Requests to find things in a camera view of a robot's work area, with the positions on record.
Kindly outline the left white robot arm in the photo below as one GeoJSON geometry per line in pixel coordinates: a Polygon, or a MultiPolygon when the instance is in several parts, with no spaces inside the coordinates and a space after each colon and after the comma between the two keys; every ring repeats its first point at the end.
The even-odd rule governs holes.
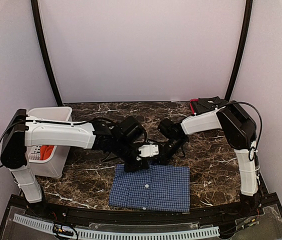
{"type": "Polygon", "coordinates": [[[113,153],[124,161],[127,172],[147,169],[148,160],[156,156],[158,147],[143,141],[146,130],[132,116],[122,122],[104,117],[86,121],[57,121],[37,118],[18,109],[0,137],[0,168],[14,176],[32,210],[48,218],[51,206],[43,200],[44,192],[30,167],[27,148],[63,146],[113,153]]]}

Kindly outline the blue checked shirt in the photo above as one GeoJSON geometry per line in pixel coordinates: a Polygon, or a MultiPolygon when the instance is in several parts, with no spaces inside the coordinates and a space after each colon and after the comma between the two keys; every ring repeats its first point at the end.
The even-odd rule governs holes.
{"type": "Polygon", "coordinates": [[[190,168],[151,165],[148,169],[125,172],[124,165],[118,164],[108,204],[143,211],[189,212],[190,168]]]}

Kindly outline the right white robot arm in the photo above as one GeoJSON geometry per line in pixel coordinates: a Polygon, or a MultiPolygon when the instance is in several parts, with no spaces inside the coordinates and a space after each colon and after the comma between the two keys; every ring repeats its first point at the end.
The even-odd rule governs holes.
{"type": "Polygon", "coordinates": [[[174,123],[166,118],[157,129],[167,139],[176,141],[195,133],[221,129],[238,160],[241,195],[253,197],[257,194],[260,185],[257,151],[263,121],[252,104],[230,101],[223,106],[187,116],[180,122],[174,123]]]}

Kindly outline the orange garment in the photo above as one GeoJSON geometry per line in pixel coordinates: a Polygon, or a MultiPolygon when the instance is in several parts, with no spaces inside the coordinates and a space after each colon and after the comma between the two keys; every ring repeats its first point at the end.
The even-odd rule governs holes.
{"type": "Polygon", "coordinates": [[[54,149],[53,145],[42,145],[40,147],[40,160],[41,161],[47,160],[51,156],[53,149],[54,149]]]}

